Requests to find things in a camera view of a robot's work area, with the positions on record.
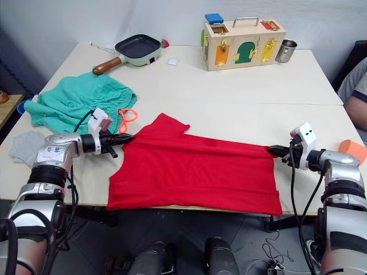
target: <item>red shirt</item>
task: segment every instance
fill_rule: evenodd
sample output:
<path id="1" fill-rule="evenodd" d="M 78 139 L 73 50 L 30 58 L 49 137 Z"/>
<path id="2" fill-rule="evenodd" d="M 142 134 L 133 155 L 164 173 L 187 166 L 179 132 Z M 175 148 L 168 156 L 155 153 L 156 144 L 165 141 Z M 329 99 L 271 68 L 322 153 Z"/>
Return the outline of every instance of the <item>red shirt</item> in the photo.
<path id="1" fill-rule="evenodd" d="M 282 214 L 265 146 L 187 135 L 189 128 L 162 113 L 124 145 L 107 209 L 182 205 Z"/>

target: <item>wooden handle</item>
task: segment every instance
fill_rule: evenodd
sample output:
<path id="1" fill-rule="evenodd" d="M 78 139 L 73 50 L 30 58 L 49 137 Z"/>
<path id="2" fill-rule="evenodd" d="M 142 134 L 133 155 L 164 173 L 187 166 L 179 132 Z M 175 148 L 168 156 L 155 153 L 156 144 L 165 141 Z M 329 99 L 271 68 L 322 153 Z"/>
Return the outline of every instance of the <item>wooden handle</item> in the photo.
<path id="1" fill-rule="evenodd" d="M 112 69 L 113 67 L 116 67 L 117 65 L 120 65 L 121 63 L 122 61 L 120 57 L 115 57 L 114 59 L 111 59 L 105 63 L 95 66 L 92 73 L 96 75 L 103 74 L 104 72 L 108 71 L 109 69 Z"/>

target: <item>frying pan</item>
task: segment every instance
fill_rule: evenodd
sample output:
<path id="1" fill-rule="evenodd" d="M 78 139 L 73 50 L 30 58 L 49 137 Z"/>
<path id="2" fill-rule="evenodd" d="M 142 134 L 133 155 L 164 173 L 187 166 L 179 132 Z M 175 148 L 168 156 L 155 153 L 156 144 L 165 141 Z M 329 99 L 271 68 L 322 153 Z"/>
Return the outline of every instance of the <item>frying pan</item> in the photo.
<path id="1" fill-rule="evenodd" d="M 161 54 L 161 43 L 145 34 L 137 34 L 117 43 L 115 50 L 120 53 L 118 57 L 95 66 L 94 74 L 102 74 L 124 62 L 134 66 L 149 65 Z"/>

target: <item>teal towel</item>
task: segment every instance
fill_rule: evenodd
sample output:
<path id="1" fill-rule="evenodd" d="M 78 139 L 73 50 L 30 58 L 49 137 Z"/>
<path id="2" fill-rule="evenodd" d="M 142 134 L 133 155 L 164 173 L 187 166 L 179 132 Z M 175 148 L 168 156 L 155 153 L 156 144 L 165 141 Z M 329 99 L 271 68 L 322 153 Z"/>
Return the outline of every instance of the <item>teal towel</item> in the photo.
<path id="1" fill-rule="evenodd" d="M 108 129 L 116 133 L 122 119 L 118 110 L 131 108 L 135 102 L 136 94 L 112 77 L 85 73 L 64 77 L 55 88 L 38 95 L 37 103 L 27 101 L 24 108 L 32 117 L 32 126 L 44 125 L 55 133 L 73 132 L 88 111 L 100 108 L 112 117 Z M 78 133 L 88 133 L 89 118 Z"/>

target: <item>person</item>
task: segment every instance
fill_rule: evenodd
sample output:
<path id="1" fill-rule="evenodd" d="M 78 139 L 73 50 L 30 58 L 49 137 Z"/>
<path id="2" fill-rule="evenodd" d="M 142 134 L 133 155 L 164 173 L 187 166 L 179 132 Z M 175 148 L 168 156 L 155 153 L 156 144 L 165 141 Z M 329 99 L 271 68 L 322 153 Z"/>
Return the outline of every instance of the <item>person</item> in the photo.
<path id="1" fill-rule="evenodd" d="M 367 146 L 367 57 L 350 71 L 337 93 Z"/>

